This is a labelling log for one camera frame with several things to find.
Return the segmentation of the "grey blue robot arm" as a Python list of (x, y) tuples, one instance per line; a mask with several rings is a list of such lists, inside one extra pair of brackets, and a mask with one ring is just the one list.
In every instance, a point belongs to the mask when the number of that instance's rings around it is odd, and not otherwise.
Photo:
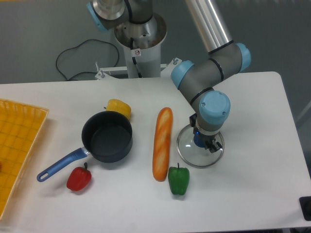
[[(194, 142), (198, 147), (217, 152), (216, 139), (229, 114), (229, 101), (214, 91), (214, 86), (245, 70), (251, 63), (249, 49), (234, 43), (213, 0), (188, 0), (186, 5), (209, 54), (200, 66), (191, 61), (179, 63), (171, 79), (194, 110), (190, 117)], [(92, 0), (87, 9), (102, 31), (113, 29), (123, 46), (129, 78), (160, 75), (160, 45), (167, 34), (164, 19), (153, 11), (150, 0)]]

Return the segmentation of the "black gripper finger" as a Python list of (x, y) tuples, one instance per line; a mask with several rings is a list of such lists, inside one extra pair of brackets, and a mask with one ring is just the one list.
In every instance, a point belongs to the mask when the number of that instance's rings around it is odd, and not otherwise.
[(208, 140), (205, 142), (205, 149), (209, 150), (210, 153), (215, 153), (223, 149), (223, 146), (220, 142), (213, 140)]

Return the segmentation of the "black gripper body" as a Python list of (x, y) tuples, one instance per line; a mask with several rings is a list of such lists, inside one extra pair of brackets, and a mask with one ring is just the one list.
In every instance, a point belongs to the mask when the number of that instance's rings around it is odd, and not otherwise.
[(195, 144), (198, 147), (205, 147), (205, 142), (208, 140), (216, 139), (216, 135), (219, 133), (219, 129), (215, 131), (206, 131), (201, 128), (197, 122), (197, 114), (193, 114), (189, 117), (190, 126), (193, 128), (193, 134), (195, 138)]

